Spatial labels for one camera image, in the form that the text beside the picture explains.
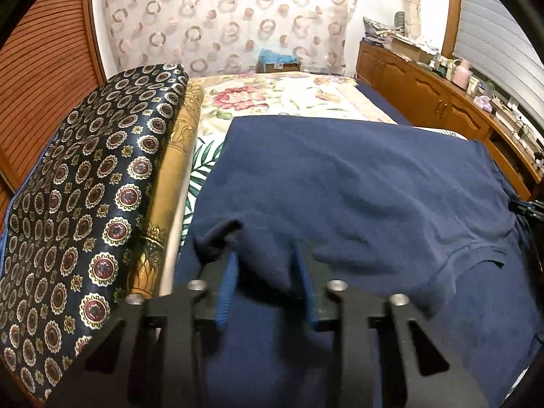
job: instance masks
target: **gold fabric roll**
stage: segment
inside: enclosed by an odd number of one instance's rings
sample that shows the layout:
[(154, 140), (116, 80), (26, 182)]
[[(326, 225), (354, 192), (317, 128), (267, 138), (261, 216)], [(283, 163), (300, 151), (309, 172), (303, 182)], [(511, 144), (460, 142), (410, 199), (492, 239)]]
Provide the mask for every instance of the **gold fabric roll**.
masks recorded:
[(189, 82), (184, 105), (172, 133), (160, 165), (154, 193), (146, 217), (146, 228), (138, 253), (138, 263), (129, 286), (130, 293), (139, 293), (146, 298), (157, 295), (164, 263), (165, 247), (176, 212), (183, 175), (190, 164), (192, 149), (197, 138), (204, 92), (200, 85)]

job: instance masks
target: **window blind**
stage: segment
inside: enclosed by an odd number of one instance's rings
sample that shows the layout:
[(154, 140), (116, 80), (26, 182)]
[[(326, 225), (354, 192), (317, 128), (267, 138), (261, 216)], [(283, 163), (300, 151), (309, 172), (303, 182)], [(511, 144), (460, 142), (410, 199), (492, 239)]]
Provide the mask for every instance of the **window blind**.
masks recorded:
[(499, 84), (544, 128), (544, 66), (499, 0), (461, 0), (454, 55)]

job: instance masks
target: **wooden louvered door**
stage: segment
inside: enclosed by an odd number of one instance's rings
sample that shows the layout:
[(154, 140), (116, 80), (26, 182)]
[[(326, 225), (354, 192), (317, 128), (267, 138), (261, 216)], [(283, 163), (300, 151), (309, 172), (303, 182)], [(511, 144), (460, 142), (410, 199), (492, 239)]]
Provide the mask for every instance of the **wooden louvered door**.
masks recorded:
[[(89, 0), (36, 0), (0, 49), (0, 171), (14, 188), (102, 77)], [(0, 219), (10, 189), (0, 180)]]

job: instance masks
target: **metal bolt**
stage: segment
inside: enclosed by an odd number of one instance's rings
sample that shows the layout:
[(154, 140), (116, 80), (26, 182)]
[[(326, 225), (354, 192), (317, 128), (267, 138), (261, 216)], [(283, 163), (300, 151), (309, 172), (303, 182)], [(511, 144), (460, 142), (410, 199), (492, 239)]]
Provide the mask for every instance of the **metal bolt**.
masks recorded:
[(141, 305), (145, 301), (145, 297), (139, 293), (132, 293), (126, 297), (125, 301), (130, 305)]
[(410, 298), (405, 294), (399, 293), (390, 296), (389, 301), (391, 304), (395, 305), (395, 307), (402, 307), (410, 302)]
[(347, 289), (347, 284), (343, 280), (330, 280), (327, 282), (327, 288), (331, 291), (344, 291)]
[(190, 280), (187, 283), (187, 288), (191, 291), (203, 291), (206, 289), (206, 282), (200, 279)]

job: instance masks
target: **wooden cabinet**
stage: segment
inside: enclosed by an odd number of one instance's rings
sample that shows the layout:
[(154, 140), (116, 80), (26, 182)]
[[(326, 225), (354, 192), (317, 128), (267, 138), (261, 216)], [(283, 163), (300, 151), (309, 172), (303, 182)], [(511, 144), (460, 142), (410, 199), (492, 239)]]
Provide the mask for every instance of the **wooden cabinet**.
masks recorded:
[(544, 191), (542, 175), (536, 172), (531, 156), (518, 148), (511, 132), (449, 81), (364, 42), (356, 75), (413, 125), (453, 130), (467, 139), (481, 140), (522, 199)]
[(438, 128), (453, 130), (469, 140), (483, 140), (489, 130), (489, 124), (474, 112), (474, 108), (451, 97), (441, 113)]

